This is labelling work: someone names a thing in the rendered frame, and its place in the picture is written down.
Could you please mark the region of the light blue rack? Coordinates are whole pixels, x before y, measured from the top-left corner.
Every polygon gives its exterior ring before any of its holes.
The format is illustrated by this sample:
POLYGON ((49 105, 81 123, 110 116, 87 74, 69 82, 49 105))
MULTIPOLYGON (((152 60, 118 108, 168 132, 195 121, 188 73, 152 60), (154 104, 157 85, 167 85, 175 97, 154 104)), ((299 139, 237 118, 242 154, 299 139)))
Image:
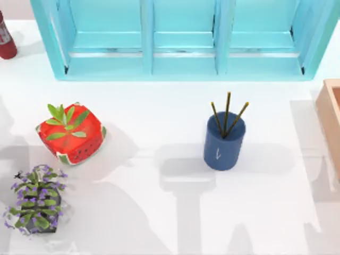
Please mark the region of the light blue rack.
POLYGON ((69 81, 304 81, 340 0, 30 0, 69 81))

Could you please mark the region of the red watermelon plant pot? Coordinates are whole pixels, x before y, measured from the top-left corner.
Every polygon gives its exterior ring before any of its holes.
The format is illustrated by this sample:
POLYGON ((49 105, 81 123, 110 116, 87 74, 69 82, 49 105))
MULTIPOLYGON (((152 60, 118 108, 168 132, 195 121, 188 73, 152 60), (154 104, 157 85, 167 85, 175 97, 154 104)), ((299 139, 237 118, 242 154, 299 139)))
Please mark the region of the red watermelon plant pot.
MULTIPOLYGON (((75 106, 72 121, 83 111, 89 110, 86 106, 76 102, 64 107, 65 112, 72 106, 75 106)), ((64 131, 62 126, 45 123, 47 120, 41 122, 36 127, 36 131, 46 148, 63 164, 77 165, 84 162, 98 151, 106 138, 106 128, 92 111, 84 122, 74 130, 75 132, 84 131, 87 135, 86 138, 77 138, 69 134, 57 140, 47 141, 46 138, 51 133, 64 131)))

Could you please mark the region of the purple flowering plant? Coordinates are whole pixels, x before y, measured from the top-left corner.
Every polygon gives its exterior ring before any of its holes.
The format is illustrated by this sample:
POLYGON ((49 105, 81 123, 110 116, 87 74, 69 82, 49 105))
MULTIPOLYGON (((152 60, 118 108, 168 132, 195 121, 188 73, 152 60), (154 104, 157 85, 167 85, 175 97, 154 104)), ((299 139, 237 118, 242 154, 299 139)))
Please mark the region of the purple flowering plant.
POLYGON ((62 180, 68 175, 42 164, 14 178, 19 180, 11 186, 17 201, 3 213, 4 226, 25 236, 55 233, 63 215, 61 192, 66 184, 62 180))

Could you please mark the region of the dark grey plant pot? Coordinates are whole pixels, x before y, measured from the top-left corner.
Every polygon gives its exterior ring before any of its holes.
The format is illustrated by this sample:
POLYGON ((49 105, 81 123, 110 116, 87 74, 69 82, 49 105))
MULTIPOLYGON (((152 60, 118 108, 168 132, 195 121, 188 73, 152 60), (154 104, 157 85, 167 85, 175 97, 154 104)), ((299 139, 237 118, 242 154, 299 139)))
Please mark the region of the dark grey plant pot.
POLYGON ((19 219, 15 227, 29 234, 56 232, 62 202, 57 189, 42 188, 28 192, 19 202, 19 219))

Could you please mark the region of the salmon-coloured shallow box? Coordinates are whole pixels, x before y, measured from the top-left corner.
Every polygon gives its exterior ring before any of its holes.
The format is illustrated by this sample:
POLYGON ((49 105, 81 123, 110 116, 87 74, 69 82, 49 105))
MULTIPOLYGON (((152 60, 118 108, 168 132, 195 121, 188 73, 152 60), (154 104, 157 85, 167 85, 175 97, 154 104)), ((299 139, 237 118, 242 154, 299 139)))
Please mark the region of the salmon-coloured shallow box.
POLYGON ((316 99, 316 108, 337 180, 340 182, 340 79, 323 81, 316 99))

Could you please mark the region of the dark thin stick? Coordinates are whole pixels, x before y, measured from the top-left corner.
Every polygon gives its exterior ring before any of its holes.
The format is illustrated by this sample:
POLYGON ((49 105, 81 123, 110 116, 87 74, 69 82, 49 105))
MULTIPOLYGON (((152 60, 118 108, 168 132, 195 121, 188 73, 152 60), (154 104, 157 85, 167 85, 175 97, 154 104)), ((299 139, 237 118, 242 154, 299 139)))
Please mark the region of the dark thin stick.
POLYGON ((215 120, 216 120, 216 123, 217 123, 217 127, 218 127, 218 130, 219 130, 219 134, 221 136, 221 138, 223 138, 223 135, 224 135, 224 132, 222 130, 222 127, 221 127, 221 124, 220 124, 220 121, 219 121, 219 118, 218 118, 218 114, 217 114, 217 111, 216 111, 216 107, 215 107, 215 104, 214 102, 210 102, 211 104, 211 107, 212 107, 212 110, 214 112, 214 117, 215 117, 215 120))
POLYGON ((239 121, 239 119, 241 118, 242 114, 244 113, 244 111, 246 110, 246 108, 248 107, 249 102, 247 101, 244 106, 242 107, 241 111, 239 112, 239 114, 237 115, 237 117, 235 118, 234 122, 232 123, 232 125, 229 127, 229 129, 227 130, 225 137, 227 137, 232 129, 235 127, 235 125, 237 124, 237 122, 239 121))
POLYGON ((224 126, 223 126, 223 138, 227 135, 227 122, 228 122, 228 112, 230 107, 230 99, 231 99, 231 92, 227 92, 227 99, 226 99, 226 107, 225 107, 225 116, 224 116, 224 126))

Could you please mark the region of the green leafy plant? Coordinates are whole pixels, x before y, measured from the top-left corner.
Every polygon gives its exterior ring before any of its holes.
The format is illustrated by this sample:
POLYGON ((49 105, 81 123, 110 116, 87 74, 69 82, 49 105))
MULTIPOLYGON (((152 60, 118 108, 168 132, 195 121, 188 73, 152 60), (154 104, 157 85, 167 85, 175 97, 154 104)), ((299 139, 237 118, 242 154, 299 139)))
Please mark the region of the green leafy plant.
POLYGON ((67 112, 65 112, 63 104, 61 104, 59 107, 48 104, 47 108, 53 118, 48 119, 45 123, 54 126, 62 126, 64 128, 63 132, 54 132, 47 136, 47 141, 57 140, 69 134, 77 138, 87 137, 84 131, 75 132, 74 130, 79 127, 88 117, 90 114, 89 110, 83 111, 77 116, 76 119, 72 121, 73 114, 75 113, 75 106, 72 106, 67 112))

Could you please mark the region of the dark red bottle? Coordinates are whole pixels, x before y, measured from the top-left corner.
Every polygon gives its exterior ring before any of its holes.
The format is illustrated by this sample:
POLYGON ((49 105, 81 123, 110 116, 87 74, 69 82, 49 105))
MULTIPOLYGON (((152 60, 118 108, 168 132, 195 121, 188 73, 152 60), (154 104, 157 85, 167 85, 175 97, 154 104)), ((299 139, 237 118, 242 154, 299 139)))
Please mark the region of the dark red bottle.
POLYGON ((0 10, 0 58, 9 60, 17 55, 17 47, 5 24, 0 10))

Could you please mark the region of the dark blue cup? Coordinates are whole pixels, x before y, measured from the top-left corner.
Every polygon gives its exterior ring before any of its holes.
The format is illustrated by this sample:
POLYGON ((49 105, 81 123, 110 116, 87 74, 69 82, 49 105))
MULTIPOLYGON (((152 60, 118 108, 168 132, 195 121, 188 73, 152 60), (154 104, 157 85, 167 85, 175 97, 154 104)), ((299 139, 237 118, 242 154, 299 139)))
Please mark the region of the dark blue cup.
POLYGON ((203 159, 212 169, 226 171, 233 168, 238 160, 246 126, 239 119, 226 138, 222 138, 216 118, 212 115, 207 122, 203 159))

